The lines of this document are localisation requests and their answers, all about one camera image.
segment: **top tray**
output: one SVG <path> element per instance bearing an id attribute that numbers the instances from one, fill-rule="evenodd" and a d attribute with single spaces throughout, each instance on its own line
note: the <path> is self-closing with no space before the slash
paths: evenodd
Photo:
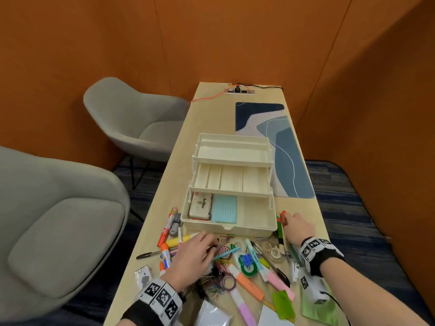
<path id="1" fill-rule="evenodd" d="M 193 160 L 220 165 L 273 166 L 267 137 L 199 134 Z"/>

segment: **carpet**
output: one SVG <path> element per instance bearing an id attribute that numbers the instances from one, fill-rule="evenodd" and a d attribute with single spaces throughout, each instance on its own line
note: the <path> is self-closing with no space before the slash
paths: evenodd
<path id="1" fill-rule="evenodd" d="M 344 171 L 329 162 L 306 163 L 329 237 L 344 253 L 346 261 L 435 326 L 435 320 L 391 252 L 389 243 L 373 224 Z M 146 162 L 135 159 L 134 165 L 135 178 L 138 179 L 142 173 L 141 167 Z M 143 218 L 146 217 L 165 167 L 164 163 L 150 163 L 134 191 L 131 190 L 129 157 L 124 158 L 114 170 L 128 189 L 131 208 Z M 141 227 L 142 223 L 130 214 L 125 230 L 107 261 L 79 294 L 62 308 L 41 318 L 7 325 L 101 325 Z"/>

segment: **black sleeve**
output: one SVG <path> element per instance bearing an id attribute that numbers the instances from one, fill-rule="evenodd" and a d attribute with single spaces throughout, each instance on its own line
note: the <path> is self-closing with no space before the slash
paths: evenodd
<path id="1" fill-rule="evenodd" d="M 127 309 L 122 315 L 121 319 L 131 320 L 136 326 L 163 326 L 159 316 L 154 312 L 151 307 L 137 300 L 131 307 Z"/>

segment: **blue stick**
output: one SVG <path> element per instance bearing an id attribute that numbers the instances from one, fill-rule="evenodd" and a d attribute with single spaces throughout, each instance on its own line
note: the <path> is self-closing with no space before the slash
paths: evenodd
<path id="1" fill-rule="evenodd" d="M 236 247 L 236 248 L 230 249 L 229 251 L 227 251 L 227 252 L 225 252 L 225 253 L 223 253 L 223 254 L 220 254 L 220 255 L 218 255 L 218 256 L 215 256 L 215 257 L 212 259 L 212 261 L 216 261 L 217 259 L 220 259 L 220 258 L 222 258 L 222 257 L 224 257 L 224 256 L 230 255 L 231 253 L 237 252 L 240 248 L 241 248 L 241 247 Z"/>

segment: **white plastic organizer box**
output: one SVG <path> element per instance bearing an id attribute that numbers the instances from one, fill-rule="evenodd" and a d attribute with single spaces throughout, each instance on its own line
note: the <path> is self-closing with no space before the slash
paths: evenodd
<path id="1" fill-rule="evenodd" d="M 193 155 L 193 177 L 181 213 L 182 222 L 195 231 L 269 237 L 277 229 L 270 186 L 273 167 L 266 137 L 200 134 Z M 237 196 L 237 222 L 189 218 L 194 192 Z"/>

